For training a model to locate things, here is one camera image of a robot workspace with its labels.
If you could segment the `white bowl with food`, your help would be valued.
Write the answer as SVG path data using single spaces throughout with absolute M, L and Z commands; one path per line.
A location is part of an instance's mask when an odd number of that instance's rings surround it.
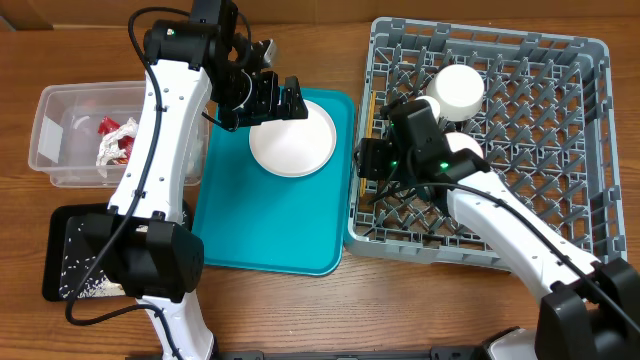
M 439 117 L 451 122 L 471 119 L 482 107 L 485 85 L 481 75 L 466 65 L 449 65 L 439 71 L 426 89 L 426 95 L 440 106 Z

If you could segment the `white paper cup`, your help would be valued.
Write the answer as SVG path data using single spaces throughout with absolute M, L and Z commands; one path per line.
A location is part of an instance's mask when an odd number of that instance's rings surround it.
M 430 108 L 431 108 L 431 111 L 433 113 L 434 119 L 436 121 L 440 120 L 441 106 L 440 106 L 439 102 L 435 98 L 433 98 L 431 96 L 428 96 L 428 95 L 423 95 L 423 96 L 417 97 L 416 101 L 418 101 L 418 100 L 426 101 L 429 104 Z

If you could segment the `pink bowl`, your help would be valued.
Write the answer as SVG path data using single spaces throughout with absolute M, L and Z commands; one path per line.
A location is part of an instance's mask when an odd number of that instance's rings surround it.
M 449 132 L 446 133 L 444 137 L 449 147 L 449 158 L 485 158 L 480 144 L 470 135 L 460 132 Z

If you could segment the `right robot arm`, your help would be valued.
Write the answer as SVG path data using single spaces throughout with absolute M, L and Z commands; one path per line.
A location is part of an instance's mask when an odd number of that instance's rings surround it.
M 475 358 L 638 358 L 638 271 L 623 259 L 604 264 L 562 238 L 476 152 L 452 151 L 444 140 L 364 138 L 355 159 L 359 177 L 399 181 L 388 195 L 411 192 L 478 235 L 535 298 L 536 328 L 500 333 Z

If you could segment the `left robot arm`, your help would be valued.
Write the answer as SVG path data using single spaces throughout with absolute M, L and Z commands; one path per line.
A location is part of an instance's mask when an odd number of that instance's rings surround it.
M 196 120 L 208 102 L 230 130 L 308 114 L 296 77 L 272 70 L 273 40 L 233 23 L 159 20 L 133 47 L 147 96 L 125 174 L 103 214 L 81 231 L 93 268 L 145 311 L 166 359 L 211 359 L 216 339 L 196 294 L 204 245 L 183 223 L 183 188 Z

